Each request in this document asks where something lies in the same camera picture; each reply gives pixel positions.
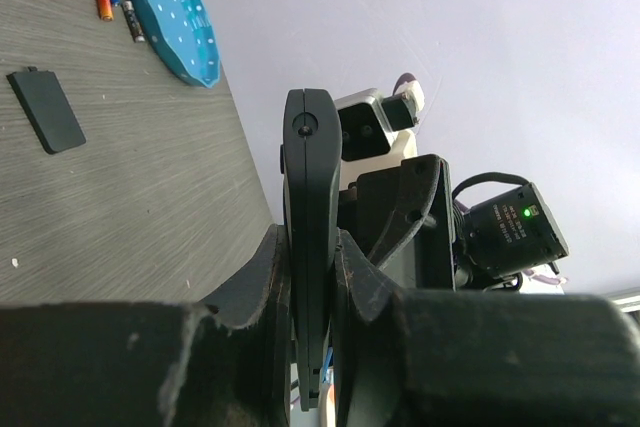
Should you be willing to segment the black remote control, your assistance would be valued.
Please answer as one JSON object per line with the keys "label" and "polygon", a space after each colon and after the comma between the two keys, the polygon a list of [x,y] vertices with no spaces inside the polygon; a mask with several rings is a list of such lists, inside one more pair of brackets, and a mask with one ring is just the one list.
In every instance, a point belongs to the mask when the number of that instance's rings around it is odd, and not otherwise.
{"label": "black remote control", "polygon": [[291,90],[285,103],[281,170],[304,412],[318,406],[327,351],[341,152],[340,119],[330,94]]}

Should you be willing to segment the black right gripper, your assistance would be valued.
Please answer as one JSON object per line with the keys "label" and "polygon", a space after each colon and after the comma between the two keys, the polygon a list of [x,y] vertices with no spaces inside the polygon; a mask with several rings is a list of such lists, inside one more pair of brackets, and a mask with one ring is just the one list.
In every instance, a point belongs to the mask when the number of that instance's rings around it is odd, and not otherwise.
{"label": "black right gripper", "polygon": [[397,284],[456,289],[451,185],[443,158],[423,155],[360,175],[339,193],[339,227]]}

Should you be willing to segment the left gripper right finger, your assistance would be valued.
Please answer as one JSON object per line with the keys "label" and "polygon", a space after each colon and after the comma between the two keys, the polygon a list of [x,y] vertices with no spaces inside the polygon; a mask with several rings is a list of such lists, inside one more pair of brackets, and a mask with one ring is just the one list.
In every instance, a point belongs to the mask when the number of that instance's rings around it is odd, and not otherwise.
{"label": "left gripper right finger", "polygon": [[339,426],[405,424],[404,346],[395,318],[396,292],[397,285],[341,230],[332,306]]}

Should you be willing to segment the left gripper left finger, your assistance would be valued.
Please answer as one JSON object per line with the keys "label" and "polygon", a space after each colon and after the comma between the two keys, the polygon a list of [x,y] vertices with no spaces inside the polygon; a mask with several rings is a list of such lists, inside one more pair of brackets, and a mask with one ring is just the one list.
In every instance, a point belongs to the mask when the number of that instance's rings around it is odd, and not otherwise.
{"label": "left gripper left finger", "polygon": [[249,261],[203,303],[210,339],[198,368],[213,426],[288,426],[292,337],[286,229],[272,225]]}

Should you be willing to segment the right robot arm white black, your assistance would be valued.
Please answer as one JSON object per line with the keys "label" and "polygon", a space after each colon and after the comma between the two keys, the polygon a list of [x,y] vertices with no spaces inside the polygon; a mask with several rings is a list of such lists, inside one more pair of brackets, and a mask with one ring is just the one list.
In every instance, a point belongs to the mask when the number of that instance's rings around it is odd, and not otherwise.
{"label": "right robot arm white black", "polygon": [[487,172],[453,187],[434,154],[350,182],[338,226],[402,287],[517,291],[525,272],[569,254],[534,183]]}

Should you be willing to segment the black battery cover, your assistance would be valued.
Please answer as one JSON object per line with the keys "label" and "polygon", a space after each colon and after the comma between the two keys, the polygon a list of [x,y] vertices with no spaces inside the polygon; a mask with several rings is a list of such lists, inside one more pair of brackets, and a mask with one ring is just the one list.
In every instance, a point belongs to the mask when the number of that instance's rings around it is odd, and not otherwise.
{"label": "black battery cover", "polygon": [[8,74],[7,80],[46,153],[55,155],[86,143],[54,72],[30,66]]}

